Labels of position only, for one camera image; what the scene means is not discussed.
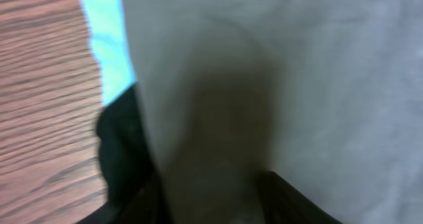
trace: white fabric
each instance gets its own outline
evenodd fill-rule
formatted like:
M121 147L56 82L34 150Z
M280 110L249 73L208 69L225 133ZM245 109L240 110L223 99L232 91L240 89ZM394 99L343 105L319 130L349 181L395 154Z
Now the white fabric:
M422 223L423 0L123 3L144 122L177 223L218 223L212 220L230 207L219 204L242 189L234 177L245 177L222 158L208 168L210 177L175 188L189 172L172 174L174 161L184 162L177 154L186 134L197 129L189 115L198 83L222 78L216 87L225 90L232 77L255 75L271 81L267 168L343 223ZM224 115L198 118L211 124L199 128L211 138L188 138L191 147L212 153L203 143L219 147L237 139L236 128L227 126L236 122L225 120L232 115L219 101L225 98L210 99L210 111ZM195 163L182 166L194 170L186 175L201 176ZM201 185L211 188L197 192ZM227 188L222 196L221 187ZM215 204L201 202L207 192ZM195 204L191 196L199 196Z

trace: white sheet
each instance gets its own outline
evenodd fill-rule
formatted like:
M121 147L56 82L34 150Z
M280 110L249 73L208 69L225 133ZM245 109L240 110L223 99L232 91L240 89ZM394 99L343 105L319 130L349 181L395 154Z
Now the white sheet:
M256 221L238 206L249 203L240 200L263 156L343 223L422 223L423 0L123 3L145 125L177 223ZM248 117L241 122L223 101L236 101L231 94L252 104L234 102ZM259 141L266 154L244 155L257 137L267 137Z

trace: wooden table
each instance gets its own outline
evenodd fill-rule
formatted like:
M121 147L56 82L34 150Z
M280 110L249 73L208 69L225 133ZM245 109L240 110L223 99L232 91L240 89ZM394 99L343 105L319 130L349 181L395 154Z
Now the wooden table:
M0 0L0 223L74 223L104 201L87 36L79 0Z

